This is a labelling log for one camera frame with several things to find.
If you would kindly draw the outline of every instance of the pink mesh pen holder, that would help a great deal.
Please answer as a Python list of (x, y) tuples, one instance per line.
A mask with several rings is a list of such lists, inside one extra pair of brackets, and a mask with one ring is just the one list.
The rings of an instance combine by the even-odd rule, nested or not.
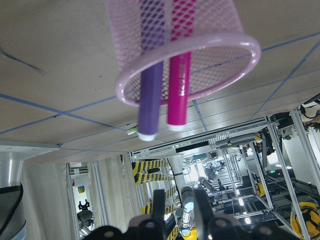
[[(149, 0), (141, 8), (143, 1), (106, 0), (120, 68), (115, 91), (122, 102), (139, 106), (141, 72), (163, 62), (161, 104), (167, 104), (169, 59), (187, 52), (189, 101), (229, 86), (258, 63), (259, 43), (244, 34), (231, 0)], [(154, 41), (159, 35), (163, 40)]]

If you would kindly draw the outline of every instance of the yellow and black striped tape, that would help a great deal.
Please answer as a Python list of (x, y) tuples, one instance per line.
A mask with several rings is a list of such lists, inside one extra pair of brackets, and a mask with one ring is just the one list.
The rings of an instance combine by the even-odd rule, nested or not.
[(150, 202), (147, 206), (141, 208), (141, 214), (151, 214), (152, 213), (152, 202)]
[(168, 199), (168, 198), (170, 198), (171, 196), (173, 196), (176, 191), (177, 191), (176, 186), (170, 187), (170, 189), (165, 192), (165, 199)]
[(142, 171), (154, 168), (165, 167), (168, 164), (167, 160), (154, 160), (154, 161), (139, 161), (139, 162), (132, 162), (132, 173), (133, 176), (137, 175)]
[(174, 176), (161, 173), (137, 173), (134, 176), (135, 184), (145, 184), (154, 181), (173, 180)]
[(170, 206), (167, 206), (164, 212), (165, 214), (170, 214), (170, 213), (173, 213), (175, 210), (176, 210), (176, 205), (172, 204)]
[(179, 227), (176, 225), (172, 231), (170, 232), (169, 236), (166, 238), (166, 240), (175, 240), (177, 235), (179, 233)]

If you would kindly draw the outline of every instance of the purple marker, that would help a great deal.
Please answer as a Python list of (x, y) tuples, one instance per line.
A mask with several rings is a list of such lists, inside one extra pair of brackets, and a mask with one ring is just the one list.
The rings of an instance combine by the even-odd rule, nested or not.
[[(141, 1), (142, 54), (164, 44), (164, 1)], [(159, 62), (141, 72), (138, 136), (152, 141), (158, 132), (164, 63)]]

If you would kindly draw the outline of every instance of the pink rim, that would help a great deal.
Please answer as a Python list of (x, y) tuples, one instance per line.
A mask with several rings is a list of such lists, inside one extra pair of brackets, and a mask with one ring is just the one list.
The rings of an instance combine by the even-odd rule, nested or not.
[(219, 91), (242, 77), (248, 74), (259, 62), (261, 56), (260, 45), (256, 39), (250, 35), (242, 33), (211, 33), (203, 35), (195, 35), (186, 37), (177, 41), (166, 43), (157, 49), (150, 51), (143, 56), (138, 57), (134, 62), (127, 66), (118, 76), (115, 85), (115, 94), (117, 98), (125, 104), (131, 106), (139, 106), (139, 102), (132, 98), (128, 98), (125, 95), (125, 87), (136, 74), (151, 67), (152, 65), (159, 63), (163, 60), (169, 59), (173, 56), (177, 56), (183, 53), (192, 52), (195, 50), (201, 50), (205, 48), (221, 47), (221, 46), (236, 46), (248, 50), (251, 53), (251, 59), (249, 63), (240, 71), (226, 80), (213, 85), (195, 93), (190, 93), (188, 100), (194, 100), (201, 97), (210, 95), (216, 91)]

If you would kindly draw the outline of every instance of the magenta marker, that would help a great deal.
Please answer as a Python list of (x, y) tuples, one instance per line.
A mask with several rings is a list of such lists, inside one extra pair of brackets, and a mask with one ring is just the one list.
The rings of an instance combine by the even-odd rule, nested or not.
[[(189, 0), (183, 6), (180, 1), (173, 0), (171, 41), (187, 38), (193, 33), (196, 0)], [(170, 58), (167, 123), (172, 131), (183, 130), (187, 122), (190, 66), (191, 52)]]
[[(142, 54), (164, 44), (164, 0), (141, 1)], [(158, 132), (162, 95), (163, 61), (141, 72), (137, 133), (141, 140), (152, 141)]]

